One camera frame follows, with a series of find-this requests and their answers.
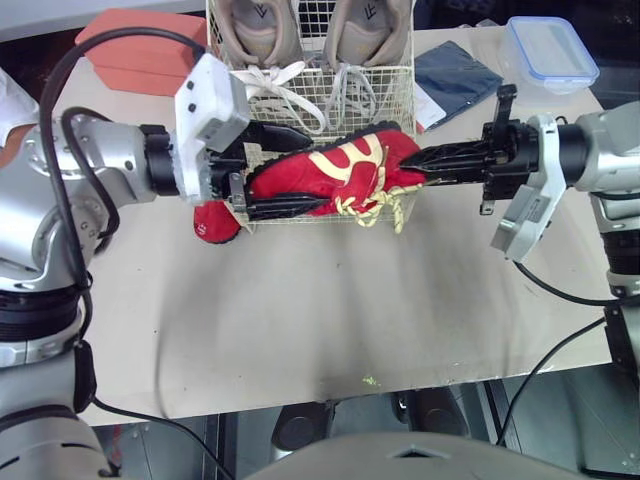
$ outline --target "white shoelace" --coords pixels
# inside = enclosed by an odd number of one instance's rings
[[[327,127],[327,120],[322,111],[303,96],[282,86],[292,78],[300,75],[305,69],[305,66],[306,64],[300,61],[292,63],[285,68],[271,67],[268,75],[265,75],[257,66],[249,65],[247,70],[234,71],[233,74],[245,84],[247,100],[269,92],[280,97],[286,104],[286,106],[283,107],[280,100],[267,98],[258,101],[258,108],[268,110],[269,113],[276,116],[293,117],[304,130],[312,135],[319,135]],[[293,104],[312,115],[318,121],[318,127],[314,128],[305,123],[293,108]]]
[[[331,120],[332,110],[336,109],[336,122]],[[366,120],[376,113],[376,96],[367,77],[359,67],[341,63],[335,73],[331,96],[327,100],[324,115],[330,130],[337,130],[344,122],[345,114],[355,112]]]

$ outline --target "plastic food container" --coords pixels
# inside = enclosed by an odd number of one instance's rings
[[[509,19],[500,61],[518,87],[516,101],[529,105],[564,103],[600,75],[573,26],[557,17]]]

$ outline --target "dark blue cloth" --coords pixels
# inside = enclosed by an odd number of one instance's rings
[[[498,90],[502,77],[448,41],[415,59],[416,82],[447,116],[434,128]]]

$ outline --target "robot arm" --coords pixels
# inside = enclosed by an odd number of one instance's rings
[[[511,200],[491,245],[521,262],[533,249],[568,187],[587,192],[609,260],[607,279],[618,298],[640,294],[640,102],[558,125],[549,115],[526,124],[509,120],[516,91],[498,91],[493,123],[477,142],[427,148],[403,168],[441,185],[482,183],[480,214]],[[640,365],[640,302],[605,308],[614,362],[631,375]]]
[[[210,54],[201,56],[176,95],[173,134],[162,126],[118,124],[76,111],[68,119],[73,136],[116,208],[179,195],[192,204],[232,200],[249,218],[273,218],[304,213],[322,200],[252,201],[242,180],[243,142],[270,151],[311,142],[297,130],[249,121],[244,86]],[[61,120],[52,130],[88,265],[109,211],[74,159]],[[82,292],[40,127],[0,171],[0,219],[0,479],[112,476],[92,430],[76,417],[96,383],[91,349],[79,338]],[[85,304],[85,312],[90,308]]]

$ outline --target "container lid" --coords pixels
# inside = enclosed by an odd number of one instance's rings
[[[600,70],[573,26],[558,17],[512,17],[514,36],[534,78],[593,83]]]

